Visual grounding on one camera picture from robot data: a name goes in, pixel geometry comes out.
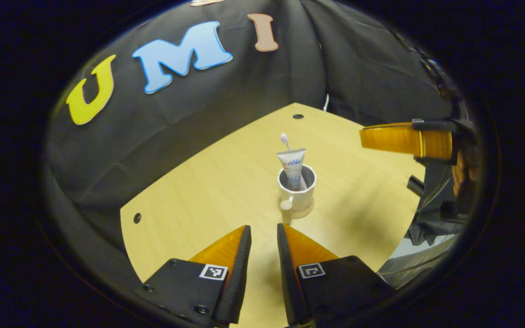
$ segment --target blue letter m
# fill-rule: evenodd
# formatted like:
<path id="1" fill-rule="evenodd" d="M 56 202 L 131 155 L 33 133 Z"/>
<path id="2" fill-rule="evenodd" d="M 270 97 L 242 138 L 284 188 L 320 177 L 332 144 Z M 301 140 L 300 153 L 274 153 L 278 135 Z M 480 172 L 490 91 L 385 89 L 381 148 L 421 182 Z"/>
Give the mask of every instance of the blue letter m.
<path id="1" fill-rule="evenodd" d="M 161 64 L 166 65 L 179 75 L 190 71 L 191 55 L 196 52 L 196 69 L 207 69 L 232 60 L 232 54 L 225 52 L 220 44 L 216 28 L 217 21 L 207 21 L 194 25 L 185 32 L 179 46 L 163 40 L 145 44 L 133 52 L 133 58 L 139 57 L 147 77 L 146 93 L 154 93 L 171 83 L 173 77 L 166 74 Z"/>

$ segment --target toothpaste tube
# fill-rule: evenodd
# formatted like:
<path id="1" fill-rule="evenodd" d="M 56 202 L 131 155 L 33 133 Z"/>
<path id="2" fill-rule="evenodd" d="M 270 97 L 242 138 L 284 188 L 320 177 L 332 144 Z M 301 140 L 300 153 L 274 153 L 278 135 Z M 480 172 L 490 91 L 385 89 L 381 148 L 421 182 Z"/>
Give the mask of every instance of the toothpaste tube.
<path id="1" fill-rule="evenodd" d="M 301 169 L 303 168 L 303 158 L 305 148 L 293 151 L 279 152 L 277 157 L 283 164 L 285 174 L 287 174 L 287 189 L 293 191 L 301 190 Z"/>

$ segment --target yellow letter u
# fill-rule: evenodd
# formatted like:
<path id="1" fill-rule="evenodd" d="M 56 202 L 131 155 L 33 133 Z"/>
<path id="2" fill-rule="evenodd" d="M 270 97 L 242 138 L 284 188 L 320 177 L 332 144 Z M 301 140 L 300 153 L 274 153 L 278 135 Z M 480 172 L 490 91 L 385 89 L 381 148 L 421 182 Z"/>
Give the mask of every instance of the yellow letter u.
<path id="1" fill-rule="evenodd" d="M 66 104 L 70 110 L 70 116 L 77 125 L 88 123 L 104 106 L 113 95 L 114 81 L 113 72 L 111 71 L 111 62 L 116 55 L 111 55 L 92 70 L 91 74 L 96 74 L 98 83 L 98 94 L 96 98 L 87 104 L 84 100 L 84 93 L 82 87 L 86 79 L 82 79 L 66 98 Z"/>

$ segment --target white cup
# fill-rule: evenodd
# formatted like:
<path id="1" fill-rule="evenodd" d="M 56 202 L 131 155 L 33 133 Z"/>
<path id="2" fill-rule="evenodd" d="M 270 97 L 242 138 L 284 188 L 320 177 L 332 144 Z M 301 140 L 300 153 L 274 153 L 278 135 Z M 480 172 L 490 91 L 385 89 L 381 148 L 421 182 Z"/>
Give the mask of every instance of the white cup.
<path id="1" fill-rule="evenodd" d="M 284 212 L 284 208 L 288 208 L 285 206 L 285 201 L 289 201 L 290 197 L 293 197 L 291 200 L 293 205 L 290 207 L 292 218 L 302 218 L 313 208 L 313 190 L 315 190 L 317 176 L 311 166 L 306 166 L 305 164 L 303 164 L 301 169 L 301 175 L 308 186 L 307 189 L 301 191 L 287 189 L 287 174 L 285 173 L 285 170 L 281 169 L 279 175 L 277 175 L 279 192 L 281 193 L 279 204 L 283 203 L 283 206 L 279 205 L 279 208 Z"/>

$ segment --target table surface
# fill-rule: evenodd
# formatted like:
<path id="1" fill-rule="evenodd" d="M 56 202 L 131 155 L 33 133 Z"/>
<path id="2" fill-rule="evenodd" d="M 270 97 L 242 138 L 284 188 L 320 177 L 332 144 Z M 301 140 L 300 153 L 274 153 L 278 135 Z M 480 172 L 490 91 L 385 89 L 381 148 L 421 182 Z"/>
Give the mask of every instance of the table surface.
<path id="1" fill-rule="evenodd" d="M 295 119 L 294 114 L 304 118 Z M 362 148 L 362 125 L 291 104 L 229 134 L 161 177 L 121 208 L 127 254 L 142 282 L 167 260 L 188 260 L 243 225 L 252 229 L 246 295 L 237 326 L 287 326 L 279 252 L 276 153 L 306 148 L 317 174 L 314 208 L 291 226 L 337 256 L 377 271 L 404 237 L 419 202 L 407 189 L 425 168 L 412 155 Z M 142 214 L 135 224 L 133 217 Z"/>

